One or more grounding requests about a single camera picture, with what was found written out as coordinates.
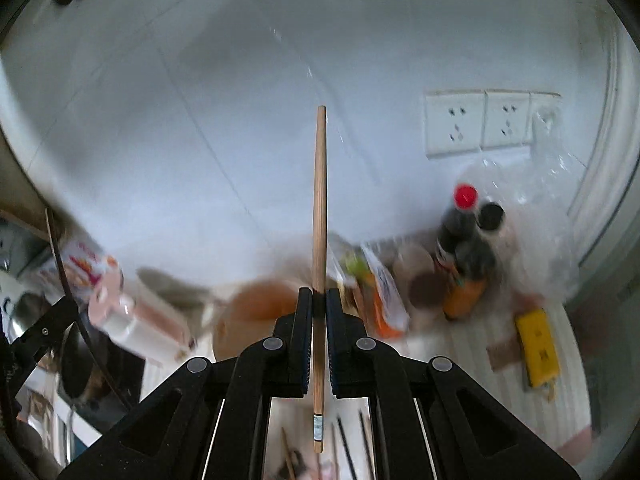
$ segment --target clear plastic bag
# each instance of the clear plastic bag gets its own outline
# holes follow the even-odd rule
[[[564,301],[578,285],[574,232],[566,215],[577,161],[562,145],[558,108],[536,111],[532,128],[529,160],[507,167],[483,160],[460,182],[474,186],[481,203],[497,202],[504,209],[502,229],[514,239],[508,253],[496,254],[503,283],[526,296]]]

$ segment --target black bottle cap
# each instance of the black bottle cap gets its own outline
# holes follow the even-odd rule
[[[500,228],[503,220],[504,209],[495,202],[489,202],[480,208],[478,227],[483,231],[495,231]]]

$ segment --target white tiled wall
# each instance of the white tiled wall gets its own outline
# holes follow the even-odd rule
[[[425,90],[560,92],[588,164],[613,20],[604,0],[28,7],[0,52],[0,122],[44,196],[129,272],[242,280],[310,252],[318,104],[329,224],[352,241],[436,225],[478,158],[425,158]]]

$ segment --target power outlet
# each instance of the power outlet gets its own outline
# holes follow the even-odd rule
[[[486,93],[486,123],[483,148],[500,148],[523,144],[529,119],[528,92]]]
[[[471,152],[480,148],[484,92],[427,94],[425,101],[427,156]]]
[[[529,107],[529,117],[527,118],[527,133],[525,134],[525,142],[530,144],[533,142],[532,118],[533,114],[543,106],[560,107],[562,105],[562,96],[551,92],[532,92],[531,105]]]

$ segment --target white plastic container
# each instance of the white plastic container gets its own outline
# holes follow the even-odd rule
[[[141,283],[123,292],[119,270],[107,272],[89,300],[89,321],[117,345],[160,364],[183,358],[193,347],[186,318]]]

